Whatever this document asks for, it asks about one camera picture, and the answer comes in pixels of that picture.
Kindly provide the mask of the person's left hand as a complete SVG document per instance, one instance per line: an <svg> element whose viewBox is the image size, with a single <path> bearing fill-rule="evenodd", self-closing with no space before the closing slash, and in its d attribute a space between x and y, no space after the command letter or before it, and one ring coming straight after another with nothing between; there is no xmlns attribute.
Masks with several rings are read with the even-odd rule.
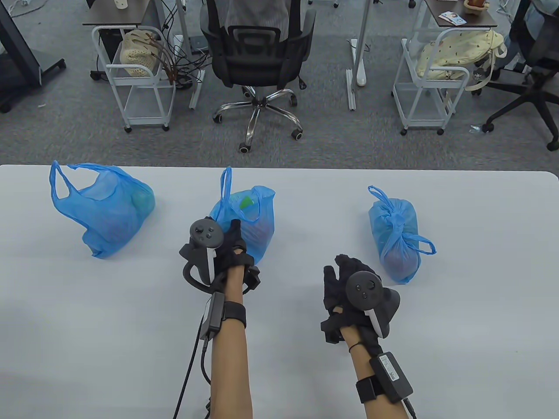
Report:
<svg viewBox="0 0 559 419"><path fill-rule="evenodd" d="M216 249L215 278L212 282L212 287L216 291L225 291L226 287L233 283L229 271L237 268L242 272L240 291L244 295L260 285L260 269L257 267L254 257L248 253L241 226L240 220L232 220L229 229L224 233L223 243Z"/></svg>

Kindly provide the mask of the person's right hand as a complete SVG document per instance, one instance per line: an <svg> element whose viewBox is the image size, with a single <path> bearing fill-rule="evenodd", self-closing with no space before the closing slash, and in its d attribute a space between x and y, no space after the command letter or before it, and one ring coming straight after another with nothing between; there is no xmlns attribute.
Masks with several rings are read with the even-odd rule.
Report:
<svg viewBox="0 0 559 419"><path fill-rule="evenodd" d="M371 295L383 289L380 277L365 263L346 254L339 254L334 259L338 272L334 267L324 267L324 307L328 318L320 323L327 343L337 344L341 341L349 343L343 337L342 329L349 327L358 333L358 342L363 343L369 355L375 357L383 349L379 344L379 334L375 330L365 310L351 302L348 297L348 285L351 294L360 297L368 305Z"/></svg>

